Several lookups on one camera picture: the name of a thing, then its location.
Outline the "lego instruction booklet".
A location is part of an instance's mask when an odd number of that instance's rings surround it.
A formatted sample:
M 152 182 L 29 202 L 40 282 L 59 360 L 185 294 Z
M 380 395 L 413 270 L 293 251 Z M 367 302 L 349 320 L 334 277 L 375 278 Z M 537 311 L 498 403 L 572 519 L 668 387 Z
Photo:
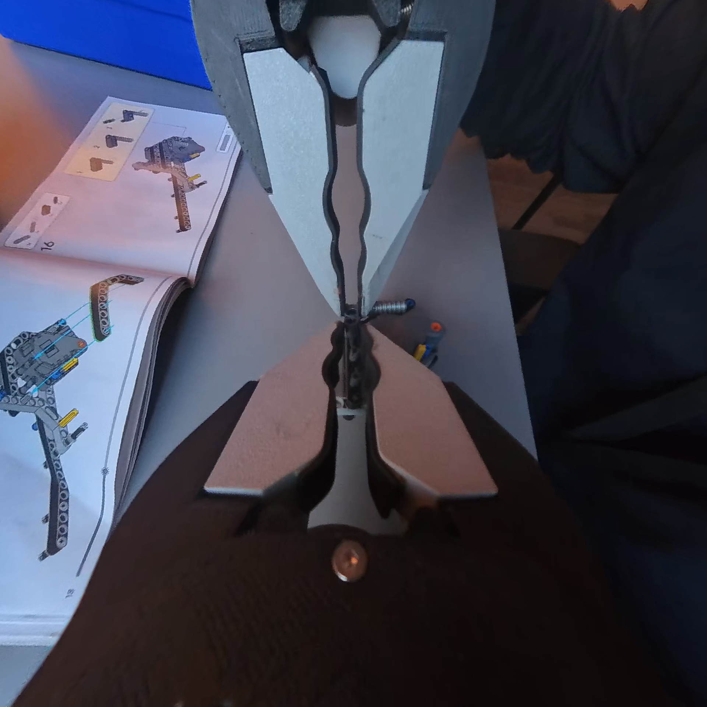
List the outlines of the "lego instruction booklet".
M 81 601 L 240 157 L 220 115 L 108 97 L 1 230 L 2 646 Z

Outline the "black lego beam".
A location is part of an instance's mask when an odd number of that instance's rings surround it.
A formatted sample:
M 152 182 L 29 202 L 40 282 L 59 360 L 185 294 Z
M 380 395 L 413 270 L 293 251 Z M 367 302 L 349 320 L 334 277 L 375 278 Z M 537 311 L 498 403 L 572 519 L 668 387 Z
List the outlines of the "black lego beam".
M 341 408 L 358 411 L 364 404 L 363 325 L 356 305 L 347 305 L 344 311 L 344 349 L 340 360 Z

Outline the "blue box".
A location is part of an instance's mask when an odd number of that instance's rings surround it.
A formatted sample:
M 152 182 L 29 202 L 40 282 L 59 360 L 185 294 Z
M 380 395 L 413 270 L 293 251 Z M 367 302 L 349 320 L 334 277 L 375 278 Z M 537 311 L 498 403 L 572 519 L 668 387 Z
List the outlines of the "blue box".
M 2 1 L 1 35 L 211 89 L 189 1 Z

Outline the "person's dark blue clothing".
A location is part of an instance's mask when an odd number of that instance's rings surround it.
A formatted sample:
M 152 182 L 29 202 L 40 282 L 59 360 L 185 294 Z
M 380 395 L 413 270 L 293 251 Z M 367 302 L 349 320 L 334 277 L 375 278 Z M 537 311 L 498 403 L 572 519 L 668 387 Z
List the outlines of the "person's dark blue clothing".
M 706 2 L 497 1 L 462 120 L 616 199 L 520 337 L 538 460 L 668 692 L 706 705 Z

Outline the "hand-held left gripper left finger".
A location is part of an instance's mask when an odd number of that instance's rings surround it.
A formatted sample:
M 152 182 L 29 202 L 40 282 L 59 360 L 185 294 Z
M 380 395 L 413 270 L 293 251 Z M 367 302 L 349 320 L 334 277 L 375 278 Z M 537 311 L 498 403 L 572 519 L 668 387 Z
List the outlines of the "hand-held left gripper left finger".
M 257 382 L 204 492 L 313 510 L 334 481 L 339 379 L 336 323 Z

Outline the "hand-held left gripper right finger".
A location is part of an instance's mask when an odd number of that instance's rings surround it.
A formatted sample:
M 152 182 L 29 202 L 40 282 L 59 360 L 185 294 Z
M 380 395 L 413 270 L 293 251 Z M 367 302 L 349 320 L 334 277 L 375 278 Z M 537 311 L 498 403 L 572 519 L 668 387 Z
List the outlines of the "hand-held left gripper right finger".
M 374 327 L 361 327 L 367 480 L 382 517 L 413 516 L 499 490 L 442 380 Z

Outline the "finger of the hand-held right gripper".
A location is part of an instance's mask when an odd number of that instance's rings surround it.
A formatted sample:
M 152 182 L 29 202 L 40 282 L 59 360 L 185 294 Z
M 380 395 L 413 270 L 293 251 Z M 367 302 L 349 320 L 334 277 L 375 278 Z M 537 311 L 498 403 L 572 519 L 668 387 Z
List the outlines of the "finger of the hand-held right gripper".
M 270 201 L 336 316 L 345 305 L 331 203 L 337 146 L 325 71 L 284 48 L 250 52 L 245 72 L 270 178 Z
M 358 89 L 357 159 L 365 191 L 358 266 L 360 311 L 383 292 L 429 192 L 430 135 L 444 44 L 394 40 Z

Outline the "grey lego assembly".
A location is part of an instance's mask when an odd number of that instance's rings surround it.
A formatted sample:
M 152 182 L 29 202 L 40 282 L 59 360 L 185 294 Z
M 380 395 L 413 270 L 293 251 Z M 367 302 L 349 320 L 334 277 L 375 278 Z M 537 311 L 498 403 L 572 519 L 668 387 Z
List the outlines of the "grey lego assembly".
M 432 370 L 439 358 L 439 348 L 447 328 L 438 317 L 427 317 L 414 312 L 416 301 L 406 298 L 395 301 L 378 301 L 367 314 L 367 322 L 383 319 L 376 324 L 389 339 L 404 349 L 416 361 Z

